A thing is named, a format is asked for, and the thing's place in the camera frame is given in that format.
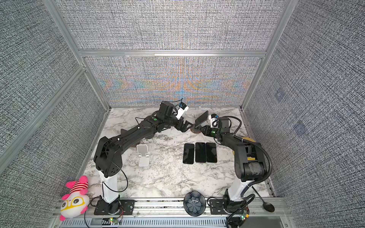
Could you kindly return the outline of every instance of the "black mounting plate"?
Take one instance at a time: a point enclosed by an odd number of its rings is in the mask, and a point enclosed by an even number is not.
[[[229,215],[224,209],[223,209],[223,200],[216,200],[216,199],[210,199],[209,200],[210,205],[210,213],[212,215]],[[239,212],[237,212],[237,215],[243,214],[243,209],[241,209]]]
[[[123,207],[123,215],[132,215],[133,214],[133,209],[134,209],[134,203],[135,200],[120,200],[119,201],[120,206]],[[105,203],[104,200],[99,200],[96,204],[95,207],[95,211],[94,211],[94,215],[109,215],[108,214],[108,207],[109,204]]]

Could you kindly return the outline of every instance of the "black spoon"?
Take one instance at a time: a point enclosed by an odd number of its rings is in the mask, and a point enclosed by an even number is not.
[[[262,197],[260,196],[260,194],[256,191],[256,189],[254,189],[253,186],[251,186],[251,187],[256,192],[256,194],[260,197],[260,199],[263,201],[262,206],[264,207],[264,209],[267,210],[267,211],[269,211],[269,212],[274,212],[275,211],[275,207],[271,203],[265,202],[262,199]]]

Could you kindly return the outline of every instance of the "phone on stand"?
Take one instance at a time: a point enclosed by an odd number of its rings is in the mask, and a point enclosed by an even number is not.
[[[207,162],[207,155],[205,153],[205,143],[195,143],[195,161],[200,163]]]
[[[184,164],[194,164],[194,144],[185,143],[182,162]]]
[[[217,147],[215,143],[206,143],[206,153],[208,163],[217,163]]]

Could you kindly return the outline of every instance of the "yellow object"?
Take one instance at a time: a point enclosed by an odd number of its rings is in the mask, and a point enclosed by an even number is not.
[[[251,142],[256,142],[255,140],[253,140],[253,139],[251,139],[251,138],[249,138],[249,137],[242,137],[243,139],[246,139],[246,140],[248,140],[248,141],[251,141]],[[251,158],[251,157],[247,157],[247,160],[249,160],[249,161],[254,161],[255,160],[255,158]]]

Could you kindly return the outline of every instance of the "plush toy face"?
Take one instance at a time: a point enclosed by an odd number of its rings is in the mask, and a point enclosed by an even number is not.
[[[61,205],[61,215],[73,218],[80,215],[81,211],[89,205],[89,197],[79,192],[72,193]]]

